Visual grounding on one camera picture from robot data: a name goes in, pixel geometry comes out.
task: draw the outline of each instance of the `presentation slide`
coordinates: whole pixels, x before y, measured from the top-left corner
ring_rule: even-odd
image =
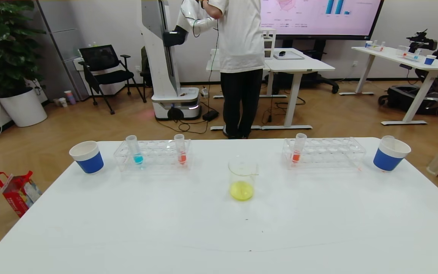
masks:
[[[367,36],[381,0],[262,0],[261,24],[279,35]]]

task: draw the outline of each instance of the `white t-shirt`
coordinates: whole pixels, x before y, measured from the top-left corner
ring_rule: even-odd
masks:
[[[261,0],[209,0],[222,11],[219,19],[221,72],[262,69],[265,45],[261,31]]]

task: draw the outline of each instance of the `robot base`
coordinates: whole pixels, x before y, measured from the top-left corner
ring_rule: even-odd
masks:
[[[158,98],[156,95],[151,97],[153,110],[158,120],[170,120],[168,111],[172,106],[180,109],[184,113],[184,120],[195,120],[200,118],[201,107],[198,96],[198,88],[181,88],[178,97]]]

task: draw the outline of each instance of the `person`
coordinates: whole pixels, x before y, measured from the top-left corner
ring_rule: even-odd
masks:
[[[224,135],[247,139],[258,108],[265,58],[261,0],[203,0],[201,5],[218,20]]]

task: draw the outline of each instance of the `black pants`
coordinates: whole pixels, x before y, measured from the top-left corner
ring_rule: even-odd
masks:
[[[249,136],[258,109],[262,77],[262,69],[240,73],[221,73],[224,121],[228,135],[233,137]],[[240,116],[240,102],[243,105],[242,116]]]

